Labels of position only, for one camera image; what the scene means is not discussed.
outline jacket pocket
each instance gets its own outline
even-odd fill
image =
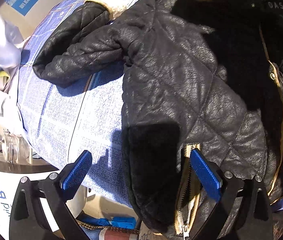
[[[200,181],[190,164],[191,150],[195,148],[200,149],[200,144],[187,145],[184,149],[185,162],[176,199],[175,230],[183,234],[184,240],[189,237],[200,200]]]

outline black quilted jacket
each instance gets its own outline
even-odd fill
[[[239,178],[261,175],[271,203],[283,196],[283,19],[242,1],[139,0],[111,25],[104,7],[86,3],[33,66],[38,77],[66,87],[124,59],[130,202],[149,228],[172,239],[183,223],[194,236],[215,204],[194,174],[196,186],[188,188],[192,147]]]

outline jacket sleeve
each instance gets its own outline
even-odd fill
[[[120,15],[118,10],[109,7],[107,11],[111,18]],[[131,63],[141,45],[133,41],[151,29],[154,12],[155,0],[139,0],[113,24],[97,28],[79,38],[77,43],[68,44],[67,51],[60,49],[58,53],[46,55],[41,51],[33,65],[35,74],[55,85],[67,87],[82,77],[99,72],[123,56]]]
[[[89,33],[116,19],[126,9],[127,5],[123,0],[86,0],[61,22],[45,42],[33,64],[35,74],[56,85],[70,85],[75,79],[60,80],[60,75],[71,75],[72,69],[85,61],[84,51],[81,50],[83,39]]]

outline metal screw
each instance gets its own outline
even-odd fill
[[[230,171],[225,171],[224,176],[228,179],[231,179],[233,177],[233,174]]]
[[[26,181],[27,181],[27,177],[22,177],[20,180],[21,183],[25,183]]]
[[[256,179],[258,182],[261,182],[261,181],[263,180],[262,177],[259,176],[259,175],[255,176],[255,179]]]
[[[49,175],[49,178],[50,178],[50,179],[55,179],[55,178],[57,178],[57,175],[58,175],[58,174],[54,172],[54,173],[52,173],[52,174]]]

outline gold zipper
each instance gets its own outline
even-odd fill
[[[274,66],[274,64],[270,61],[269,59],[269,55],[268,55],[268,51],[267,51],[267,47],[266,47],[266,43],[265,43],[265,40],[264,40],[264,37],[263,37],[263,32],[262,32],[262,27],[261,25],[259,25],[259,34],[261,36],[261,39],[262,39],[262,43],[263,43],[263,46],[264,46],[264,51],[265,51],[265,56],[266,56],[266,59],[267,61],[269,62],[269,64],[272,66],[273,68],[273,73],[270,74],[271,76],[271,79],[274,80],[276,86],[277,86],[277,89],[278,89],[278,93],[280,95],[280,101],[282,102],[283,104],[283,92],[281,90],[281,87],[280,87],[280,81],[278,79],[278,73],[277,73],[277,70],[276,70],[276,67]],[[274,175],[274,178],[273,178],[273,182],[272,182],[272,186],[271,186],[271,189],[269,190],[269,192],[267,193],[268,195],[271,194],[271,192],[273,191],[274,187],[275,187],[275,183],[276,183],[276,180],[277,180],[277,177],[278,177],[278,174],[279,174],[279,171],[280,171],[280,167],[282,165],[282,162],[283,162],[283,119],[282,119],[282,123],[280,125],[280,130],[281,130],[281,136],[280,136],[280,163],[276,169],[276,172],[275,172],[275,175]]]
[[[190,164],[190,154],[194,148],[200,149],[200,144],[187,145],[185,147],[185,163],[176,202],[175,230],[177,234],[183,234],[184,240],[189,237],[200,198],[200,182]],[[187,216],[184,221],[182,208],[187,190],[189,191],[189,198],[187,202]]]

